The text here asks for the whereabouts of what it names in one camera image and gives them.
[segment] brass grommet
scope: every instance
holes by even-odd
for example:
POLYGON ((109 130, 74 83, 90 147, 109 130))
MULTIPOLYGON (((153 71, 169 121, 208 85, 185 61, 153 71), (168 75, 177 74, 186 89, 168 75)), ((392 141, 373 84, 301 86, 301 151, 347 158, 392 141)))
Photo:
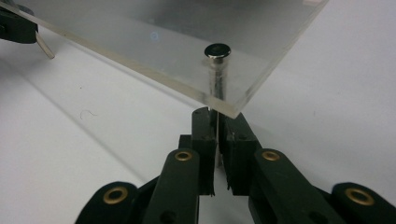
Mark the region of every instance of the brass grommet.
POLYGON ((107 204, 120 203, 126 199, 127 196, 128 190, 125 187, 114 187, 105 193, 105 196, 103 196, 103 201, 107 204), (117 195, 117 197, 111 196, 111 194, 115 192, 119 193, 120 195, 117 195))
POLYGON ((264 151, 262 157, 268 161, 277 161, 280 159, 280 156, 273 151, 264 151))
POLYGON ((361 205, 369 206, 369 205, 373 205, 375 202, 374 198, 369 193, 367 193, 362 189, 356 189, 356 188, 346 189, 346 196, 354 203, 358 203, 361 205))
POLYGON ((188 151, 181 151, 175 155, 178 161, 189 161, 192 158, 192 154, 188 151))

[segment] metal rod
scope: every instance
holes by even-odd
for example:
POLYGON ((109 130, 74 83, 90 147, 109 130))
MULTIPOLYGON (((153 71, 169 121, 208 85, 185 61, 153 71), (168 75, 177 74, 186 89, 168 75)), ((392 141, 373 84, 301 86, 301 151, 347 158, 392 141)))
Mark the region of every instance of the metal rod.
MULTIPOLYGON (((220 100, 225 100, 226 84, 227 84, 227 65, 231 49, 225 44, 212 44, 205 49, 205 55, 209 59, 209 75, 210 75, 210 93, 220 100)), ((210 110, 210 119, 215 127, 216 141, 218 147, 216 149, 216 166, 222 165, 222 159, 219 152, 221 142, 219 139, 223 136, 224 115, 218 111, 210 110)))
POLYGON ((46 45, 46 43, 44 42, 44 39, 38 34, 38 32, 35 32, 35 38, 37 39, 37 44, 38 46, 40 46, 40 48, 43 49, 43 51, 47 54, 47 56, 50 59, 55 58, 55 54, 52 53, 52 51, 50 50, 50 48, 46 45))

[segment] white background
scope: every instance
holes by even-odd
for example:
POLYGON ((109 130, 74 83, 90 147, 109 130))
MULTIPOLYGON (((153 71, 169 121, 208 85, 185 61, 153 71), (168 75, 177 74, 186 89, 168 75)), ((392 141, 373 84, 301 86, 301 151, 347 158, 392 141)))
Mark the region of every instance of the white background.
MULTIPOLYGON (((332 0, 243 110, 315 186, 396 204, 395 1, 332 0)), ((45 29, 56 53, 0 41, 0 223, 73 223, 96 190, 161 172, 203 105, 45 29)), ((252 223, 216 171, 200 223, 252 223)))

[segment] clear acrylic sheet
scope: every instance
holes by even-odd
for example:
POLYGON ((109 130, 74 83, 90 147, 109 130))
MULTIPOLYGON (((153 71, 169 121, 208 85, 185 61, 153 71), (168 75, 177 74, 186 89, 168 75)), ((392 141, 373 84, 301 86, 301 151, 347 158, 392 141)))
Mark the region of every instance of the clear acrylic sheet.
POLYGON ((14 2, 35 15, 10 0, 0 7, 236 117, 327 0, 14 2), (204 55, 213 43, 232 49, 221 96, 204 55))

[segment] black clip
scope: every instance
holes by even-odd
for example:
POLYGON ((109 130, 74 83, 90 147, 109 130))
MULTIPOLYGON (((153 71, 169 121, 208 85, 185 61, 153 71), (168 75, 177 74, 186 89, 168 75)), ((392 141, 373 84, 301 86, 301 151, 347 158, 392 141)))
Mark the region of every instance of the black clip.
MULTIPOLYGON (((12 1, 6 1, 6 3, 19 9, 20 11, 33 15, 33 11, 28 7, 13 4, 12 1)), ((0 39, 5 39, 20 44, 37 43, 50 59, 55 57, 50 48, 45 44, 44 40, 38 34, 37 24, 28 21, 24 17, 2 7, 0 7, 0 39)))

